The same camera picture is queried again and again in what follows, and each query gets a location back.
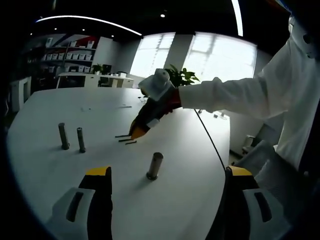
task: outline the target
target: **black cable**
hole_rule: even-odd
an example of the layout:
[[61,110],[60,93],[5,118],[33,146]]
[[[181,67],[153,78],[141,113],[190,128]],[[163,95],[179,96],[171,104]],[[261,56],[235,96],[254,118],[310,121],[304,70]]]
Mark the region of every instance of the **black cable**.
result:
[[224,163],[222,162],[222,159],[221,159],[221,157],[220,157],[220,154],[219,154],[219,152],[218,152],[218,150],[217,150],[217,148],[216,148],[216,145],[215,145],[214,141],[212,140],[212,138],[211,138],[208,130],[206,129],[206,126],[204,125],[204,122],[202,121],[201,117],[199,116],[199,113],[198,113],[195,109],[194,109],[194,111],[195,111],[196,115],[198,116],[198,118],[200,119],[200,122],[202,123],[202,126],[203,126],[204,130],[206,131],[206,134],[208,134],[208,137],[209,137],[210,140],[211,140],[211,143],[212,143],[212,145],[213,145],[213,147],[214,147],[214,149],[215,149],[215,151],[216,151],[216,154],[217,154],[218,157],[219,157],[219,160],[220,160],[220,163],[221,163],[221,165],[222,165],[222,167],[223,167],[224,172],[226,172],[226,167],[225,167]]

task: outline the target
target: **floor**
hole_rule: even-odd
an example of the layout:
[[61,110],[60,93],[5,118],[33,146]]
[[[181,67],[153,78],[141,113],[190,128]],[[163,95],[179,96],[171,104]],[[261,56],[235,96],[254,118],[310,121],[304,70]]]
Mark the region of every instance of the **floor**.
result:
[[229,152],[229,162],[228,164],[231,165],[233,162],[236,163],[237,161],[239,161],[242,157],[233,153],[233,152]]

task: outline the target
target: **ceiling light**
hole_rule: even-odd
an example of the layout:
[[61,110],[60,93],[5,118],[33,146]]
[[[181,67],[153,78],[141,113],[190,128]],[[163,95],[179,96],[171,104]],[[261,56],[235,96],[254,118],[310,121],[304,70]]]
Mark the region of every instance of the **ceiling light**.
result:
[[41,21],[44,21],[44,20],[61,19],[61,18],[77,18],[77,19],[94,20],[94,21],[102,22],[102,23],[105,23],[105,24],[110,24],[110,25],[125,29],[125,30],[130,31],[130,32],[132,32],[134,34],[137,34],[139,36],[142,35],[141,33],[133,31],[133,30],[131,30],[131,29],[125,27],[125,26],[121,26],[119,24],[116,24],[116,23],[113,23],[113,22],[110,22],[110,21],[105,21],[105,20],[101,20],[101,19],[98,19],[98,18],[88,17],[88,16],[73,16],[73,15],[49,16],[49,17],[45,17],[45,18],[39,19],[39,20],[37,20],[35,22],[38,23],[38,22],[41,22]]
[[238,28],[238,35],[243,37],[244,36],[244,30],[242,27],[242,19],[241,19],[241,12],[240,12],[240,7],[239,7],[239,2],[238,0],[231,0],[232,5],[233,5],[233,10],[235,14],[235,20],[236,20],[236,26]]

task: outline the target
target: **window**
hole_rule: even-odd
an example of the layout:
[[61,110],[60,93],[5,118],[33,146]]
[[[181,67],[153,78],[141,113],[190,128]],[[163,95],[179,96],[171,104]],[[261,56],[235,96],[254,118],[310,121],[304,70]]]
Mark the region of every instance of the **window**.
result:
[[145,36],[135,53],[130,74],[146,78],[162,69],[174,37],[174,32]]
[[200,81],[223,82],[254,75],[257,46],[234,37],[197,32],[183,67]]

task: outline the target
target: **person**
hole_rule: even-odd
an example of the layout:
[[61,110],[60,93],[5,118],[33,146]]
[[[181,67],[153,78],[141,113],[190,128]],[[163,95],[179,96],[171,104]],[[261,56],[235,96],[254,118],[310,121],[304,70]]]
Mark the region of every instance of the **person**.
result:
[[319,104],[320,55],[313,37],[294,16],[288,28],[289,39],[257,76],[226,82],[215,77],[180,86],[170,104],[210,113],[228,110],[258,119],[285,113],[276,152],[305,172],[300,163]]

